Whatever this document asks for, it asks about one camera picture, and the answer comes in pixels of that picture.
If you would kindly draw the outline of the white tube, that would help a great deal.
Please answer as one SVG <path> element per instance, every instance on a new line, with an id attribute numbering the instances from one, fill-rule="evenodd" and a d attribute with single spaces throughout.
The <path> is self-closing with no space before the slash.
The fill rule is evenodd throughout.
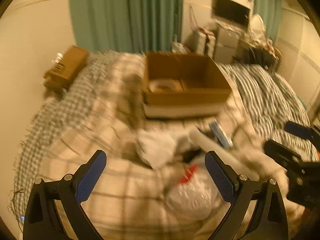
<path id="1" fill-rule="evenodd" d="M 246 144 L 240 149 L 226 150 L 196 127 L 190 129 L 189 138 L 204 152 L 215 151 L 220 159 L 238 174 L 246 174 L 251 179 L 286 180 L 284 169 L 265 155 L 261 148 L 255 149 Z"/>

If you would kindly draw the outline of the white lace sock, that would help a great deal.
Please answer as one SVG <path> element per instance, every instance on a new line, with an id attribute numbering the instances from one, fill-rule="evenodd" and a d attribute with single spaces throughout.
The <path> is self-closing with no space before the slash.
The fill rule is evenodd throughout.
<path id="1" fill-rule="evenodd" d="M 143 163 L 158 170 L 174 158 L 177 141 L 165 132 L 144 131 L 137 133 L 137 153 Z"/>

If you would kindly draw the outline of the white tape roll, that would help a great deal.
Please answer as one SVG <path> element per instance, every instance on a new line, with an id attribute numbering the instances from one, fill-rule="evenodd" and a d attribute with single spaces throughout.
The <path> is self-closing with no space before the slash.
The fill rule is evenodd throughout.
<path id="1" fill-rule="evenodd" d="M 173 79 L 155 79 L 151 80 L 149 83 L 149 90 L 153 93 L 155 92 L 179 92 L 183 88 L 181 86 L 180 80 Z"/>

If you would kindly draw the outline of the white plastic bag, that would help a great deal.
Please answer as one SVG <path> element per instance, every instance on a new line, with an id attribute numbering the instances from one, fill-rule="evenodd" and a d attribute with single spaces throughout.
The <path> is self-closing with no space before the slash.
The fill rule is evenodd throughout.
<path id="1" fill-rule="evenodd" d="M 191 163 L 165 201 L 176 214 L 191 220 L 208 218 L 224 203 L 203 159 Z"/>

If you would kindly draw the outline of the blue tissue pack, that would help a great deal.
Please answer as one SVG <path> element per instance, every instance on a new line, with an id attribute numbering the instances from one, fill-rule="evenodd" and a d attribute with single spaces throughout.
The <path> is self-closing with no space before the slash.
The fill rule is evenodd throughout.
<path id="1" fill-rule="evenodd" d="M 232 148 L 233 142 L 230 137 L 227 136 L 221 125 L 217 122 L 211 122 L 209 124 L 212 134 L 217 138 L 217 141 L 223 148 Z"/>

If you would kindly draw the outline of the green checked duvet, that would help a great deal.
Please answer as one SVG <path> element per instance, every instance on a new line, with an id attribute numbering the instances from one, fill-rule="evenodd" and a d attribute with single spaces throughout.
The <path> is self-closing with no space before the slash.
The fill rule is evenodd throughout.
<path id="1" fill-rule="evenodd" d="M 252 126 L 263 143 L 272 139 L 301 155 L 304 161 L 319 161 L 311 142 L 284 131 L 293 121 L 310 125 L 307 112 L 290 85 L 278 74 L 258 65 L 220 64 L 219 68 L 235 82 Z M 52 142 L 69 126 L 78 127 L 92 112 L 98 88 L 107 78 L 106 67 L 89 65 L 76 78 L 70 91 L 61 98 L 49 99 L 34 116 L 22 141 L 14 180 L 12 210 L 22 218 L 36 178 Z"/>

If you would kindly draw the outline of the closed brown shipping box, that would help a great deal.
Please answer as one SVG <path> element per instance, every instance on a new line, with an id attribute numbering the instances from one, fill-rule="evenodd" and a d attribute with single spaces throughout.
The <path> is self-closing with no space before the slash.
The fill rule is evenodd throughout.
<path id="1" fill-rule="evenodd" d="M 75 45 L 70 46 L 64 54 L 57 54 L 52 68 L 44 74 L 44 86 L 62 94 L 69 90 L 77 75 L 87 66 L 89 51 Z"/>

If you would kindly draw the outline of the open cardboard box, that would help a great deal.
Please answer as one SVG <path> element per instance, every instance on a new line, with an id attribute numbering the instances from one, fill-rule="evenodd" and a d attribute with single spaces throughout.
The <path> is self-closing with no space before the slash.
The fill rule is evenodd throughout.
<path id="1" fill-rule="evenodd" d="M 151 92 L 155 79 L 180 80 L 182 91 Z M 142 80 L 143 108 L 150 119 L 181 119 L 218 113 L 232 89 L 208 56 L 149 52 Z"/>

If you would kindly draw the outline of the chair with black clothes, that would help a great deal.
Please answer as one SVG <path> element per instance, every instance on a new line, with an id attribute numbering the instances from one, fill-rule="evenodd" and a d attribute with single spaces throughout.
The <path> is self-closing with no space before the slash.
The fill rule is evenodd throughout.
<path id="1" fill-rule="evenodd" d="M 280 66 L 283 55 L 270 43 L 239 40 L 233 63 L 258 64 L 267 72 L 275 72 Z"/>

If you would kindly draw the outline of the white wardrobe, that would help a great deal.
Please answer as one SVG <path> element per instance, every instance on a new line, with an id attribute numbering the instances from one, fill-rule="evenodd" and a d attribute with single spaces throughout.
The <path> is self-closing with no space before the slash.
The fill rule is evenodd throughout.
<path id="1" fill-rule="evenodd" d="M 319 35 L 306 14 L 283 8 L 276 47 L 282 53 L 277 72 L 310 108 L 319 94 Z"/>

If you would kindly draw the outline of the small grey refrigerator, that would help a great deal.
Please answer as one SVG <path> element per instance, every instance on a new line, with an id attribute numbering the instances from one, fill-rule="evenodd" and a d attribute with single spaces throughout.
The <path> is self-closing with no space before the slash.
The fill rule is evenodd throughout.
<path id="1" fill-rule="evenodd" d="M 213 60 L 222 64 L 232 63 L 238 49 L 239 39 L 240 35 L 234 29 L 218 26 Z"/>

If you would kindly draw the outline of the white suitcase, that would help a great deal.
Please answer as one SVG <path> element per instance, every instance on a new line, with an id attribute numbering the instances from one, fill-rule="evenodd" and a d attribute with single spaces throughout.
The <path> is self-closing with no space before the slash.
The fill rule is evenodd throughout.
<path id="1" fill-rule="evenodd" d="M 213 57 L 216 38 L 211 31 L 195 31 L 189 43 L 190 51 L 199 55 Z"/>

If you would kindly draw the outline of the oval white mirror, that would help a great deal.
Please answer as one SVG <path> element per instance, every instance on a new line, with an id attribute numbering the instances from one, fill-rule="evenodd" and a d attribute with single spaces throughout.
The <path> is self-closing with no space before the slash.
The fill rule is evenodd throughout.
<path id="1" fill-rule="evenodd" d="M 251 17 L 248 33 L 253 40 L 261 40 L 265 37 L 266 27 L 260 15 L 254 14 Z"/>

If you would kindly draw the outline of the green curtain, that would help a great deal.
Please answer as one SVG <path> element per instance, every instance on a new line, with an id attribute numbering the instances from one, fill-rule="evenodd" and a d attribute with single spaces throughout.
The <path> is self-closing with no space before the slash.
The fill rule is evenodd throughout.
<path id="1" fill-rule="evenodd" d="M 183 0 L 69 0 L 76 44 L 90 51 L 170 51 Z"/>
<path id="2" fill-rule="evenodd" d="M 282 17 L 282 0 L 254 0 L 254 14 L 260 15 L 266 27 L 266 37 L 277 39 Z"/>

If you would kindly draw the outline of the black wall television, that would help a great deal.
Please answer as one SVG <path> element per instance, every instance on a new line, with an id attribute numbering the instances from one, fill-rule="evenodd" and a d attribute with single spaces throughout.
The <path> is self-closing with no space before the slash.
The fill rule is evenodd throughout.
<path id="1" fill-rule="evenodd" d="M 216 0 L 214 15 L 248 27 L 250 9 L 232 0 Z"/>

